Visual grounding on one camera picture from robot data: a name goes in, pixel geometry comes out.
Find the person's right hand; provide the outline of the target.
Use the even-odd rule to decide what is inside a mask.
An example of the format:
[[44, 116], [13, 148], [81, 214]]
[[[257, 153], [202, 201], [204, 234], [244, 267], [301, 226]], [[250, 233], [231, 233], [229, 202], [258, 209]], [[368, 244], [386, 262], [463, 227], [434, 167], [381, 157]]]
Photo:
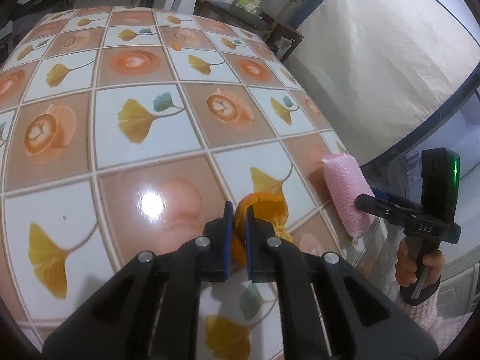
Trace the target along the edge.
[[[408, 245], [405, 239], [399, 244], [397, 251], [397, 263], [395, 264], [395, 278], [401, 287], [408, 287], [416, 283], [417, 265], [408, 257]], [[430, 269], [424, 287], [435, 284], [445, 265], [445, 257], [441, 250], [434, 250], [423, 257], [423, 265]]]

